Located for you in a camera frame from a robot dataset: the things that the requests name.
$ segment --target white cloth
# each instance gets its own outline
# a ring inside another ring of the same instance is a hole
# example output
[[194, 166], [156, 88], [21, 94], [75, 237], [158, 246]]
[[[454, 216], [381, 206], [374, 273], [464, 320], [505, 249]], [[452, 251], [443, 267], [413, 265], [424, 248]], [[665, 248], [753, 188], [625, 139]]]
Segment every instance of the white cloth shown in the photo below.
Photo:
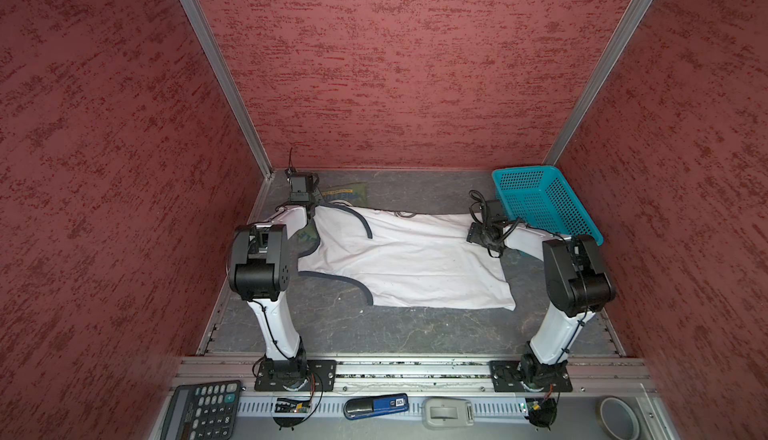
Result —
[[402, 218], [352, 209], [368, 220], [373, 238], [354, 215], [319, 206], [320, 245], [299, 259], [301, 274], [354, 279], [370, 291], [373, 305], [514, 310], [501, 261], [466, 241], [469, 214]]

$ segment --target green fabric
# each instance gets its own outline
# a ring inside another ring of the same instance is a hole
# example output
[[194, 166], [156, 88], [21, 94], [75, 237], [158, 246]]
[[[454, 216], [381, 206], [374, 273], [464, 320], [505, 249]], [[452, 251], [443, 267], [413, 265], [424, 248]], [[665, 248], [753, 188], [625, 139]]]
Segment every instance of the green fabric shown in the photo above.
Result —
[[[349, 184], [341, 186], [332, 186], [321, 190], [323, 201], [345, 200], [353, 206], [368, 207], [368, 195], [366, 192], [367, 184]], [[315, 224], [309, 225], [299, 230], [297, 233], [300, 243], [317, 242], [318, 235], [315, 230]]]

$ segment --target red wall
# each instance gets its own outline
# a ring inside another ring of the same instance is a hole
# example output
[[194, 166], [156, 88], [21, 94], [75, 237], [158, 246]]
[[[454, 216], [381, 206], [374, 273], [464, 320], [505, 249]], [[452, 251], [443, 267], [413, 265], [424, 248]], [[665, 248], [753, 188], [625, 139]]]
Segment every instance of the red wall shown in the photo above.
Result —
[[200, 0], [266, 151], [538, 164], [629, 0]]
[[0, 432], [144, 438], [260, 182], [178, 0], [0, 0]]
[[768, 432], [768, 0], [655, 0], [558, 166], [685, 438]]

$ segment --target basket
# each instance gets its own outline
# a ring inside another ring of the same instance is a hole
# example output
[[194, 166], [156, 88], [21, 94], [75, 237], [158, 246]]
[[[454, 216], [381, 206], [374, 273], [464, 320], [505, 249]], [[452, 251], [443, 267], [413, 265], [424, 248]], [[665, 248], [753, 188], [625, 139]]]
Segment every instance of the basket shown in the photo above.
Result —
[[603, 236], [560, 170], [554, 166], [521, 166], [493, 172], [498, 198], [510, 219], [522, 217], [534, 228], [555, 234]]

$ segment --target gray marble floor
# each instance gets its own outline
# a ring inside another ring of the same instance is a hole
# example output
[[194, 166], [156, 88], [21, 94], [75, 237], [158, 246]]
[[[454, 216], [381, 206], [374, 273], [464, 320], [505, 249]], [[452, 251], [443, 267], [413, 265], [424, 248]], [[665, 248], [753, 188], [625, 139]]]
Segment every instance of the gray marble floor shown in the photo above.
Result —
[[[321, 171], [323, 189], [356, 182], [367, 183], [368, 205], [384, 210], [420, 214], [461, 214], [472, 202], [468, 191], [480, 190], [494, 198], [489, 172], [428, 172], [408, 170]], [[288, 197], [282, 174], [274, 181], [262, 216]], [[293, 243], [293, 255], [306, 246]], [[355, 286], [334, 280], [294, 275], [287, 292], [293, 325], [308, 353], [401, 352], [489, 353], [516, 355], [542, 323], [549, 301], [544, 288], [543, 263], [516, 250], [502, 258], [504, 274], [517, 307], [454, 310], [368, 306]], [[214, 352], [263, 352], [264, 339], [254, 313], [232, 296], [220, 324]], [[574, 354], [613, 356], [614, 344], [598, 318], [579, 335]]]

